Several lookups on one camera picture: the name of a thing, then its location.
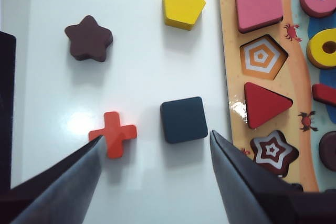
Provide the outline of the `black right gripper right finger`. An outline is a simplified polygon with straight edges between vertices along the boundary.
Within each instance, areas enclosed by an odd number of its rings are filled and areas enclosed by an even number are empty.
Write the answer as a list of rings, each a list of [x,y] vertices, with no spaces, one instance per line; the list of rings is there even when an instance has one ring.
[[[210,133],[213,169],[230,223],[299,223],[289,193],[299,187],[255,164],[217,131]]]

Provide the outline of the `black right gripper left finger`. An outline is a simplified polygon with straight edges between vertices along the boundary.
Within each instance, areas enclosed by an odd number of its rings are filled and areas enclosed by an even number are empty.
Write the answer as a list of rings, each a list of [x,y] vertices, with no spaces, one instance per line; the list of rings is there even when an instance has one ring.
[[[83,223],[103,167],[103,136],[1,195],[1,223]]]

